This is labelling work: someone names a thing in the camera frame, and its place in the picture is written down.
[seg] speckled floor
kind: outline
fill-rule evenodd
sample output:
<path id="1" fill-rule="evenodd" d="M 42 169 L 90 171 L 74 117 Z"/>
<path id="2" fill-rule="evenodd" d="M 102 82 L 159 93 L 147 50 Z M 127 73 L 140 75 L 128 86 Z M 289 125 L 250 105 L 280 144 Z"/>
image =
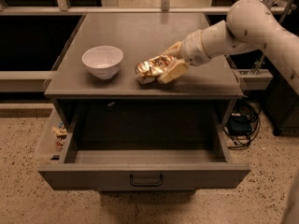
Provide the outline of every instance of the speckled floor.
<path id="1" fill-rule="evenodd" d="M 279 223 L 299 168 L 299 136 L 262 128 L 246 150 L 230 151 L 251 172 L 237 189 L 196 192 L 53 191 L 37 172 L 36 144 L 51 105 L 0 105 L 0 223 Z"/>

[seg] floor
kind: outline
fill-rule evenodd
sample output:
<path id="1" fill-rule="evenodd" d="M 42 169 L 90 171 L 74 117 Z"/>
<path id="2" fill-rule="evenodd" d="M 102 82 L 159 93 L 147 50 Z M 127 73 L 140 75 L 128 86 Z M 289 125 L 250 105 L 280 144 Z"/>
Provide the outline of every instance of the floor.
<path id="1" fill-rule="evenodd" d="M 252 145 L 230 150 L 233 162 L 251 167 L 236 189 L 99 193 L 53 191 L 37 172 L 45 159 L 36 146 L 51 110 L 51 104 L 0 104 L 0 223 L 276 224 L 282 219 L 299 168 L 299 134 L 274 136 L 263 112 Z"/>

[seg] bowl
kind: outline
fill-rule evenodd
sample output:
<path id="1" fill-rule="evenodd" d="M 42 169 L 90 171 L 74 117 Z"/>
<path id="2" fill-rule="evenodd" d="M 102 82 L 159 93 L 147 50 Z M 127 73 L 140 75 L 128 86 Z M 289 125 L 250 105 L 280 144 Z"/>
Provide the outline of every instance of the bowl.
<path id="1" fill-rule="evenodd" d="M 95 77 L 110 79 L 121 69 L 123 53 L 111 46 L 100 46 L 87 50 L 82 61 L 87 70 Z"/>

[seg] open drawer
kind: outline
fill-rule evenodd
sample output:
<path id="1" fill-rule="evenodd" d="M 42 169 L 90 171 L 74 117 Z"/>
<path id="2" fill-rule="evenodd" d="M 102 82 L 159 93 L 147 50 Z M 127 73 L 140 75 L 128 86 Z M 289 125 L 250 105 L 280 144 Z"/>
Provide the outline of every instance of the open drawer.
<path id="1" fill-rule="evenodd" d="M 60 163 L 39 166 L 53 189 L 235 188 L 249 172 L 231 163 L 213 104 L 82 102 Z"/>

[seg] gray tabletop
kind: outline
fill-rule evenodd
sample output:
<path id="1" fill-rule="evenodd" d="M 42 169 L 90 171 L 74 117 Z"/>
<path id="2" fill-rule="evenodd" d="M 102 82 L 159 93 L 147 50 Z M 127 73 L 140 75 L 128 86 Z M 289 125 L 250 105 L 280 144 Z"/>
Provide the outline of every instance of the gray tabletop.
<path id="1" fill-rule="evenodd" d="M 88 14 L 54 74 L 45 95 L 52 98 L 179 98 L 234 99 L 242 90 L 224 56 L 167 84 L 141 85 L 135 66 L 161 54 L 188 33 L 208 27 L 201 13 Z M 81 60 L 88 49 L 114 46 L 124 58 L 120 72 L 109 81 L 91 75 Z"/>

